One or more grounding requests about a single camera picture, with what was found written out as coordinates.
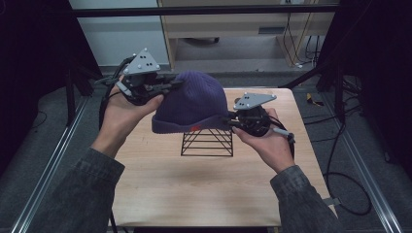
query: hand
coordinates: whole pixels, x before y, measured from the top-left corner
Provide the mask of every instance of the hand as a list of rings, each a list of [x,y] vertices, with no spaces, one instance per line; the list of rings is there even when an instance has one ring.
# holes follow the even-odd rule
[[[274,109],[266,111],[270,116],[278,118]],[[256,150],[261,159],[276,173],[279,174],[294,165],[291,149],[285,136],[275,133],[273,130],[269,130],[262,137],[254,137],[236,127],[233,127],[233,131],[242,142]]]
[[[120,92],[114,86],[111,95]],[[151,99],[146,105],[135,106],[119,93],[109,99],[103,124],[91,147],[108,156],[115,157],[127,136],[139,121],[160,106],[163,95]]]

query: wooden table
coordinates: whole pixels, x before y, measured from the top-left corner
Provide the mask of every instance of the wooden table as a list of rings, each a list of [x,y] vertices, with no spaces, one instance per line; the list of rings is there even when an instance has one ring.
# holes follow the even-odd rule
[[[226,89],[228,108],[243,93],[276,94],[275,108],[295,135],[295,162],[323,198],[328,197],[319,164],[289,89]],[[113,212],[122,226],[279,226],[276,174],[233,135],[233,157],[180,156],[183,134],[152,132],[152,115],[127,138],[117,159],[125,171]]]

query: gray floor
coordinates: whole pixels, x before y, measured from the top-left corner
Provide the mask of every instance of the gray floor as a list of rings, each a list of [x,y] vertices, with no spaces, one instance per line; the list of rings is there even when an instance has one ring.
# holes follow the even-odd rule
[[[210,73],[227,87],[278,86],[312,68],[310,62],[302,68],[289,67],[273,37],[221,38],[217,44],[193,39],[180,40],[176,59],[176,68],[171,73],[188,69],[200,70]],[[316,80],[315,77],[293,91],[305,122],[331,116],[327,107],[308,104],[306,101],[306,93],[311,93],[314,100],[324,102],[326,96],[333,94],[332,90],[318,93],[314,88]],[[64,171],[76,161],[77,154],[81,154],[97,134],[97,110],[103,93],[102,86],[97,86],[93,96],[87,99],[85,114],[51,186],[59,181]],[[357,104],[357,99],[351,99],[347,109]],[[0,228],[11,226],[18,217],[65,129],[64,89],[45,96],[39,103],[39,109],[47,114],[46,120],[29,132],[9,170],[0,179]],[[39,114],[33,125],[41,123],[43,119],[45,115]],[[306,128],[311,141],[314,141],[312,146],[324,172],[333,140],[315,141],[335,137],[338,127],[333,120],[328,120],[307,125]],[[409,221],[412,215],[412,182],[400,166],[385,162],[384,151],[370,129],[367,118],[362,115],[361,108],[360,111],[348,114],[346,130],[382,189],[403,231],[412,232],[412,222]],[[341,172],[359,180],[348,154],[345,144],[339,139],[330,171]],[[341,177],[333,176],[329,179],[331,190],[349,209],[361,211],[366,208],[367,200],[359,187]],[[374,209],[366,216],[349,214],[340,207],[336,207],[336,212],[348,232],[385,232]]]

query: black pole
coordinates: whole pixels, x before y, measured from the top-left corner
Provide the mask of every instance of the black pole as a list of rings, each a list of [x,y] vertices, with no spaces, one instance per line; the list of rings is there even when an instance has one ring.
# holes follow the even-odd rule
[[[117,8],[80,9],[72,11],[48,11],[53,17],[147,17],[183,15],[222,14],[264,14],[264,13],[327,13],[344,10],[340,4],[305,5],[251,5],[251,6],[202,6],[202,7],[159,7],[159,8]]]

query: white wall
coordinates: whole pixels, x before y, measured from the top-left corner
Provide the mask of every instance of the white wall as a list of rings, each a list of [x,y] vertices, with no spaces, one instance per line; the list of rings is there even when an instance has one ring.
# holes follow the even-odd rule
[[[73,9],[157,7],[156,0],[70,0]],[[97,63],[118,66],[125,58],[148,48],[155,61],[169,67],[160,17],[80,18]]]

